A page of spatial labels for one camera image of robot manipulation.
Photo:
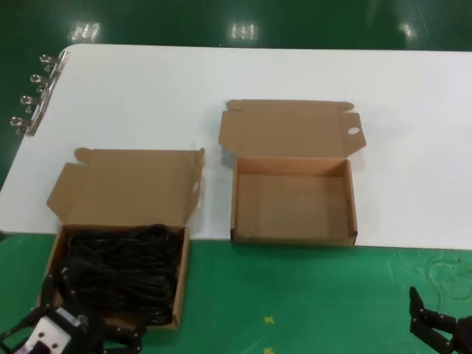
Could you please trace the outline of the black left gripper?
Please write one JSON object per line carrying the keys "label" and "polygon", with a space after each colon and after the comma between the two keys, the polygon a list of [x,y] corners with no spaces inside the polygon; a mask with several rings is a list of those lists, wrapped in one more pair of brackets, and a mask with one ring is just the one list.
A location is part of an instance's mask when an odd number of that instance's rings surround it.
{"label": "black left gripper", "polygon": [[[63,309],[76,315],[76,295],[70,282],[70,270],[62,267],[49,272],[41,286],[38,311],[41,316],[53,310]],[[134,329],[107,324],[100,316],[80,314],[78,328],[72,332],[70,353],[140,353],[142,351],[143,326]],[[104,343],[121,344],[121,347],[105,347]]]}

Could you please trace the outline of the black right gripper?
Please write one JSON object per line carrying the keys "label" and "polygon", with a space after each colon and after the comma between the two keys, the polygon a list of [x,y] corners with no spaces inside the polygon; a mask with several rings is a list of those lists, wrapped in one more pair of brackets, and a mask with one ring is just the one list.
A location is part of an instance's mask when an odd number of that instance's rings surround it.
{"label": "black right gripper", "polygon": [[[424,303],[415,287],[409,289],[410,332],[433,350],[454,350],[461,354],[472,352],[472,318],[470,316],[456,320],[424,307]],[[446,338],[440,331],[453,334]]]}

